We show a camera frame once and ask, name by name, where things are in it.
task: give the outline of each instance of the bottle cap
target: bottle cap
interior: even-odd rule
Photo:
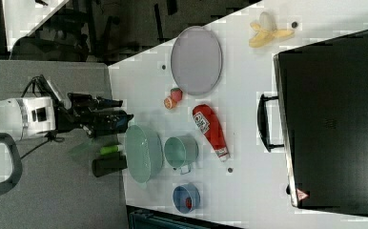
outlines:
[[[227,155],[221,156],[219,159],[220,159],[220,161],[225,162],[225,161],[226,161],[226,160],[228,160],[230,157],[231,157],[231,156],[230,156],[229,154],[227,154]]]

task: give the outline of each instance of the red ketchup bottle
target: red ketchup bottle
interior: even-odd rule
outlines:
[[[226,148],[222,127],[215,112],[208,105],[198,105],[193,109],[193,118],[199,130],[204,134],[214,148],[217,157],[224,162],[230,158]]]

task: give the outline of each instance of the light blue mug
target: light blue mug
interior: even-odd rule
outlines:
[[[192,183],[180,185],[173,191],[174,206],[180,213],[192,212],[199,207],[200,201],[198,189]]]
[[[173,136],[164,144],[164,154],[167,162],[173,168],[179,168],[181,175],[191,172],[191,164],[198,157],[198,145],[190,135]]]

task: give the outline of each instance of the black cable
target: black cable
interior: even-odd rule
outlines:
[[[24,155],[21,156],[21,159],[23,159],[24,157],[28,156],[30,153],[32,153],[33,151],[35,151],[36,149],[38,149],[39,147],[47,144],[48,142],[50,141],[54,141],[56,143],[61,143],[61,142],[64,142],[65,141],[65,138],[64,137],[56,137],[56,135],[49,135],[48,136],[48,140],[42,142],[41,144],[35,146],[32,150],[26,152]]]
[[[26,88],[23,91],[23,94],[21,94],[21,97],[24,97],[27,93],[27,91],[29,90],[29,87],[32,85],[32,92],[35,94],[35,84],[36,84],[36,80],[37,78],[39,78],[39,76],[34,77],[29,84],[27,84]]]
[[[46,140],[46,141],[44,141],[44,142],[42,142],[41,144],[39,144],[39,145],[35,146],[32,150],[30,150],[30,151],[26,152],[24,155],[22,155],[22,156],[21,156],[21,159],[23,159],[24,157],[28,156],[28,155],[29,155],[30,153],[32,153],[34,150],[36,150],[36,149],[38,149],[39,147],[41,147],[41,146],[43,146],[43,145],[47,144],[48,142],[50,142],[50,140],[49,140],[49,139],[48,139],[48,140]]]

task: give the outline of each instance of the light green bowl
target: light green bowl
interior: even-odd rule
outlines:
[[[152,129],[132,125],[125,133],[128,170],[138,183],[146,183],[160,172],[163,153],[160,138]]]
[[[198,157],[198,145],[190,135],[172,136],[164,144],[164,154],[167,162],[173,168],[179,168],[184,175],[191,172],[191,164]]]

